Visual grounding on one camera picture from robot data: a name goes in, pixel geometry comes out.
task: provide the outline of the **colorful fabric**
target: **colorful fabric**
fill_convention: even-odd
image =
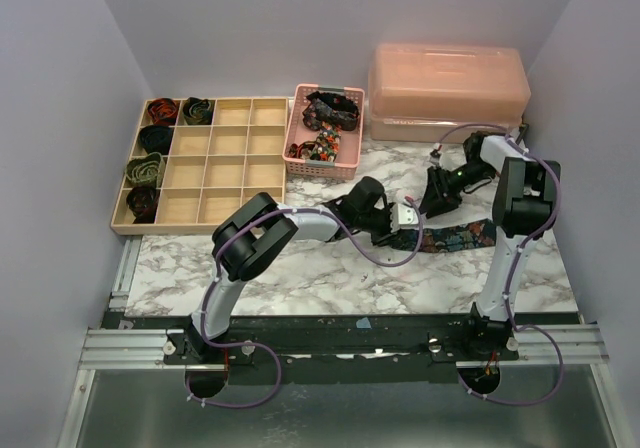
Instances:
[[[311,151],[311,159],[318,161],[335,161],[340,150],[340,129],[323,123],[323,128],[316,137]]]
[[[301,160],[335,161],[340,150],[340,130],[328,123],[322,123],[323,128],[314,141],[305,141],[289,146],[287,156]]]
[[[175,125],[178,118],[178,104],[171,98],[158,98],[149,103],[147,113],[154,125]]]
[[[400,230],[389,243],[391,248],[413,251],[418,241],[418,230]],[[496,225],[489,219],[465,225],[424,230],[422,248],[424,253],[451,253],[496,245]]]

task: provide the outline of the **screw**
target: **screw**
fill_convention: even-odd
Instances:
[[[516,351],[518,349],[518,340],[516,340],[513,336],[510,336],[507,340],[507,350]]]
[[[251,340],[246,340],[245,343],[251,343]],[[249,356],[253,354],[254,351],[256,351],[256,347],[251,345],[245,345],[241,348],[241,351],[243,355]]]
[[[440,353],[440,350],[442,350],[442,345],[438,343],[438,339],[429,338],[429,351],[435,354]]]
[[[167,356],[171,356],[176,352],[176,345],[167,341],[162,347],[162,352]]]

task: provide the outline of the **metal frame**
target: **metal frame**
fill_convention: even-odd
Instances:
[[[114,280],[109,300],[110,311],[124,311],[135,273],[142,237],[128,237]],[[67,409],[58,448],[78,443],[89,403],[96,371],[99,370],[203,370],[222,371],[223,365],[175,365],[163,363],[163,347],[167,330],[88,330],[82,349],[78,373]],[[609,356],[597,325],[544,326],[560,345],[565,364],[590,365],[614,442],[620,448],[634,447],[635,442],[622,403],[611,379]],[[538,332],[515,335],[520,359],[501,361],[502,366],[555,365],[556,353],[548,340]],[[475,362],[458,362],[458,367],[478,366]]]

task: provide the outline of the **marble surface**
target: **marble surface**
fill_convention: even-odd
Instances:
[[[353,182],[290,176],[286,203],[312,206],[347,193],[362,176],[380,180],[390,199],[424,193],[430,145],[365,139]],[[448,162],[462,164],[461,148],[447,147]],[[430,220],[444,227],[490,216],[496,183],[464,197],[455,212]],[[405,252],[373,248],[385,261]],[[131,287],[127,316],[182,316],[198,308],[213,263],[210,236],[145,236]],[[236,315],[402,314],[468,312],[486,281],[493,248],[458,253],[419,253],[400,268],[366,260],[348,240],[296,242],[245,287]],[[531,256],[516,300],[516,311],[577,311],[552,232]]]

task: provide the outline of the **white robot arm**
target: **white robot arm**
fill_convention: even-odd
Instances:
[[[505,296],[513,311],[520,278],[535,240],[524,248],[519,245],[549,219],[555,203],[555,186],[542,167],[520,154],[503,136],[478,132],[464,143],[464,149],[467,163],[462,167],[451,171],[440,167],[429,169],[420,211],[427,218],[451,211],[461,203],[460,192],[466,187],[500,173],[492,210],[497,225],[496,251],[485,287],[472,308],[468,337],[504,346],[511,334]],[[559,176],[559,165],[547,163]],[[381,198],[384,207],[375,208]],[[234,238],[260,216],[283,208],[291,212],[280,213],[263,223],[260,238],[250,231]],[[213,339],[229,328],[231,312],[247,281],[267,269],[288,242],[309,239],[328,242],[344,237],[339,223],[322,216],[322,211],[334,215],[352,233],[370,233],[374,245],[384,244],[400,228],[414,228],[418,224],[418,216],[412,210],[388,204],[382,185],[369,177],[363,178],[348,195],[316,208],[287,207],[278,205],[265,193],[256,195],[214,232],[214,257],[221,249],[224,251],[218,270],[221,279],[217,280],[215,290],[205,296],[201,309],[192,314],[200,336]],[[517,251],[519,257],[514,265]],[[201,323],[203,311],[206,318]]]

